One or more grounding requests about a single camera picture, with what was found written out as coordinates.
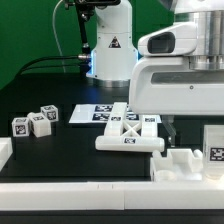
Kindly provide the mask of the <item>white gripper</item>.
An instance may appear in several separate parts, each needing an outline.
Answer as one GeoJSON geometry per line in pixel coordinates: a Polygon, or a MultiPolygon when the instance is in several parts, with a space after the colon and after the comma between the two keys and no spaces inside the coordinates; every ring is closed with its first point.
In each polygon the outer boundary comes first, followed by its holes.
{"type": "Polygon", "coordinates": [[[137,114],[164,115],[174,147],[172,115],[224,115],[224,71],[191,70],[186,57],[144,57],[133,69],[129,105],[137,114]]]}

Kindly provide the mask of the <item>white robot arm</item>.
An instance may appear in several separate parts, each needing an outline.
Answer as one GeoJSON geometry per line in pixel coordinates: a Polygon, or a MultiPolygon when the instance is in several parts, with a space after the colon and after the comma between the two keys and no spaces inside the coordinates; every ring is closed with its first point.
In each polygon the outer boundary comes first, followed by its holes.
{"type": "Polygon", "coordinates": [[[141,37],[131,109],[139,114],[224,114],[224,0],[161,0],[171,26],[141,37]]]}

